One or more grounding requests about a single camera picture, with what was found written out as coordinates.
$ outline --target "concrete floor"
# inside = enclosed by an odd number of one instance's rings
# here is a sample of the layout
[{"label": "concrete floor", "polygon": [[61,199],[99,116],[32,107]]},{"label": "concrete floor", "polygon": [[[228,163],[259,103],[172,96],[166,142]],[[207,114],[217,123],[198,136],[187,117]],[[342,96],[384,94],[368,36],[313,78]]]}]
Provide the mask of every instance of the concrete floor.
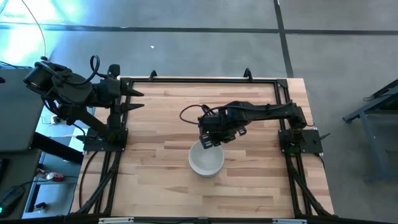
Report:
[{"label": "concrete floor", "polygon": [[[277,28],[272,0],[51,2],[56,3],[54,11],[62,13],[51,17],[51,11],[42,12],[39,21],[118,27]],[[286,29],[398,30],[398,1],[394,0],[279,2]],[[14,30],[0,30],[0,34],[2,43],[16,36]],[[119,63],[122,75],[149,75],[156,69],[160,76],[237,77],[249,67],[256,77],[287,76],[279,34],[46,31],[45,36],[52,61],[86,76],[91,72],[92,54],[101,57],[102,72],[107,65]],[[37,31],[30,30],[29,37],[35,40],[30,44],[33,50],[15,56],[10,52],[18,48],[6,44],[0,47],[0,60],[32,65],[42,55],[42,44]],[[360,122],[347,125],[341,120],[365,104],[364,96],[397,78],[398,36],[287,35],[287,44],[294,77],[305,80],[314,121],[321,133],[331,132],[323,148],[335,213],[398,222],[398,182],[364,183],[364,177],[374,171],[368,142]]]}]

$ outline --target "wooden table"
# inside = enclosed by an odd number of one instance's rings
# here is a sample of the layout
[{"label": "wooden table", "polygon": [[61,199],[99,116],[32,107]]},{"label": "wooden table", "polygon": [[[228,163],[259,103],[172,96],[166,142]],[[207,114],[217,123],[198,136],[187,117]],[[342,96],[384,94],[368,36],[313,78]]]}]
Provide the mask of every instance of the wooden table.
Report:
[{"label": "wooden table", "polygon": [[[308,124],[312,124],[304,80],[290,78],[288,84],[291,99],[303,108]],[[234,100],[255,105],[276,104],[272,85],[134,83],[134,89],[145,96],[133,97],[131,101],[143,103],[145,107],[131,111],[128,116],[129,138],[120,161],[112,216],[294,216],[285,158],[279,149],[278,121],[256,121],[248,125],[247,135],[223,145],[225,161],[221,172],[216,177],[203,178],[196,175],[188,163],[188,151],[198,140],[199,130],[178,117],[182,109],[192,104],[214,107]],[[200,109],[192,108],[184,117],[196,121],[201,114]],[[106,109],[96,110],[96,117],[102,122],[106,122],[108,115]],[[81,173],[89,156],[85,156]],[[98,185],[103,157],[104,153],[99,152],[88,168],[82,188],[83,203]],[[309,154],[302,157],[309,189],[324,208],[333,213],[320,159]],[[72,211],[78,209],[79,187]],[[298,194],[304,211],[301,191]],[[101,208],[107,195],[105,190]]]}]

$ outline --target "red object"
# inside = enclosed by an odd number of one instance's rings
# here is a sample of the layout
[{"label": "red object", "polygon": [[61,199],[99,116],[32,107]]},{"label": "red object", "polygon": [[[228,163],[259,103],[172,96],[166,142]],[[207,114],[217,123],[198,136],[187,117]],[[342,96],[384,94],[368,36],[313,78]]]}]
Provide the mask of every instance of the red object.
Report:
[{"label": "red object", "polygon": [[57,172],[50,172],[47,174],[46,179],[47,180],[52,180],[55,182],[62,182],[64,180],[65,176],[63,174],[57,173]]}]

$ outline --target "white bowl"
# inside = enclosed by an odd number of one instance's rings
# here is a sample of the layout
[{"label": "white bowl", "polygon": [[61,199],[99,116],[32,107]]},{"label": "white bowl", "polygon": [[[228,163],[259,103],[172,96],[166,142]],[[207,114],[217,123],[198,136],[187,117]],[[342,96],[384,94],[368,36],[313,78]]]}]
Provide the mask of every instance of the white bowl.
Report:
[{"label": "white bowl", "polygon": [[204,149],[197,141],[189,150],[191,168],[202,177],[214,177],[223,168],[224,152],[221,146]]}]

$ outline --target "butcher block tabletop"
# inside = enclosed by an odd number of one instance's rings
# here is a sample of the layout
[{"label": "butcher block tabletop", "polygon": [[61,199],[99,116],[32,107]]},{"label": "butcher block tabletop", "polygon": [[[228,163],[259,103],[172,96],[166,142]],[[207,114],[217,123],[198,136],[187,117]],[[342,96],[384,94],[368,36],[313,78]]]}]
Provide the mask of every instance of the butcher block tabletop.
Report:
[{"label": "butcher block tabletop", "polygon": [[[291,99],[302,107],[307,123],[313,124],[304,80],[287,81]],[[128,115],[129,136],[120,160],[112,216],[294,217],[285,157],[280,153],[277,137],[279,121],[255,121],[246,126],[245,136],[222,145],[221,172],[204,178],[194,173],[188,163],[188,152],[198,141],[198,127],[179,118],[181,110],[194,104],[210,108],[235,100],[254,105],[276,104],[273,85],[135,82],[133,88],[145,96],[132,97],[131,103],[143,103],[145,107]],[[202,114],[200,108],[190,108],[183,116],[197,121]],[[108,115],[109,111],[103,108],[97,108],[95,113],[104,123]],[[84,158],[80,178],[91,155],[92,152]],[[76,188],[72,212],[78,210],[79,189],[82,188],[85,203],[97,187],[103,159],[104,152],[99,152],[89,165],[83,186]],[[308,188],[325,210],[333,213],[320,158],[303,154],[302,160]],[[102,209],[108,188],[104,192]],[[304,211],[300,190],[298,199]]]}]

